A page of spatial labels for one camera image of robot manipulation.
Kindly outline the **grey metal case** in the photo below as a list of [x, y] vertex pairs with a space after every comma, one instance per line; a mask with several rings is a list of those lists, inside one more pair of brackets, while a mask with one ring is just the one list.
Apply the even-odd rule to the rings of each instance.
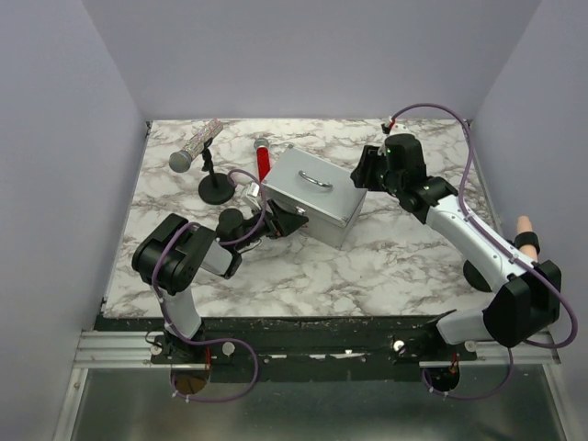
[[295, 147], [279, 156], [263, 186], [282, 209], [308, 218], [308, 236], [335, 249], [343, 247], [367, 194], [350, 171]]

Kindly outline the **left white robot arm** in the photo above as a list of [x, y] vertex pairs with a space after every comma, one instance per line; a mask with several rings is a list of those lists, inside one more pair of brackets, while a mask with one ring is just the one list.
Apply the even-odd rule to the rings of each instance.
[[165, 330], [175, 336], [172, 351], [181, 361], [197, 361], [204, 349], [197, 335], [202, 320], [191, 291], [197, 272], [229, 279], [250, 245], [264, 238], [286, 238], [309, 222], [307, 216], [282, 209], [272, 200], [267, 206], [267, 211], [257, 211], [249, 219], [238, 209], [225, 209], [215, 230], [170, 214], [134, 252], [132, 269], [152, 287]]

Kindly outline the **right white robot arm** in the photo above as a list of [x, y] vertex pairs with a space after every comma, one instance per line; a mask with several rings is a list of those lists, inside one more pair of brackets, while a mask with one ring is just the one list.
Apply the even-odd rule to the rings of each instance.
[[412, 134], [391, 135], [380, 147], [365, 146], [351, 179], [357, 188], [396, 197], [404, 210], [450, 241], [494, 294], [485, 307], [441, 317], [422, 340], [429, 357], [444, 359], [467, 341], [512, 348], [560, 317], [560, 269], [518, 250], [460, 203], [445, 178], [429, 175], [422, 145]]

